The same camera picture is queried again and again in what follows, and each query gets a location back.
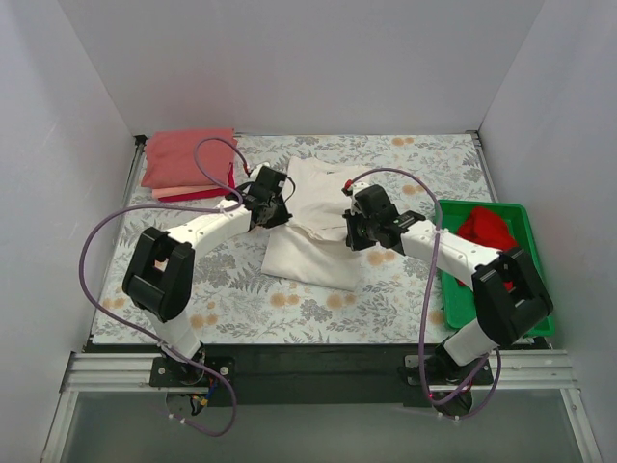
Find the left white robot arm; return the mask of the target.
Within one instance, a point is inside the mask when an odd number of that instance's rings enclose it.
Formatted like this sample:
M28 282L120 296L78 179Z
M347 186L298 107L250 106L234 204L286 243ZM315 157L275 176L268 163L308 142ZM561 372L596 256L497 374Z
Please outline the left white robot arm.
M287 223L283 187L288 175L260 164L250 174L248 190L226 195L210 213L179 226L149 227L140 235L123 278L122 290L146 312L157 342L174 361L172 374L186 386L204 377L205 363L185 309L191 299L197 260L227 240L255 227Z

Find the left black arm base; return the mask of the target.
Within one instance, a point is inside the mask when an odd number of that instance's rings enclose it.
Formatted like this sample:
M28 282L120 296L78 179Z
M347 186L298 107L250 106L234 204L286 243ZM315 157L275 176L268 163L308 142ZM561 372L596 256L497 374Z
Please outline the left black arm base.
M167 355L152 361L148 385L166 392L166 403L190 418L231 405L230 392L217 375Z

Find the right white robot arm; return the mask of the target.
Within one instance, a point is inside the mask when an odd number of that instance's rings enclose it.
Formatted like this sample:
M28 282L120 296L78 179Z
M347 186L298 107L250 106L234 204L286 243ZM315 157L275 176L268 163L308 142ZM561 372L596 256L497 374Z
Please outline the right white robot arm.
M476 318L426 361L443 381L462 381L472 362L496 347L512 345L551 314L552 300L527 251L475 244L416 212L401 213L376 184L347 182L342 192L351 198L343 213L347 247L361 251L379 244L435 265L472 291Z

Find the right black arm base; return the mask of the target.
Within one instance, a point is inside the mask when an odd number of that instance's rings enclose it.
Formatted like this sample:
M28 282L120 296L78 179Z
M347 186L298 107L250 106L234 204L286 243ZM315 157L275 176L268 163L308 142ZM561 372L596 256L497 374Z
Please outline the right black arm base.
M433 386L452 387L451 391L431 391L430 396L436 401L444 400L467 380L476 367L479 367L479 370L456 396L447 403L433 406L437 412L452 419L467 416L471 412L473 405L471 389L473 386L492 386L495 380L487 359L479 358L461 367L449 358L442 345L437 346L432 355L425 356L422 364L429 388Z

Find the white printed t-shirt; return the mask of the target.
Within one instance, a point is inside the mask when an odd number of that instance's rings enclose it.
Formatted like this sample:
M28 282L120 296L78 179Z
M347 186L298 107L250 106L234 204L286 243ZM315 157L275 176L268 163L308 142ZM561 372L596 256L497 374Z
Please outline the white printed t-shirt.
M291 198L289 221L271 229L261 272L303 284L352 291L361 277L361 254L345 244L345 210L351 200L342 187L367 171L363 165L329 164L292 157L287 174L295 186L283 188Z

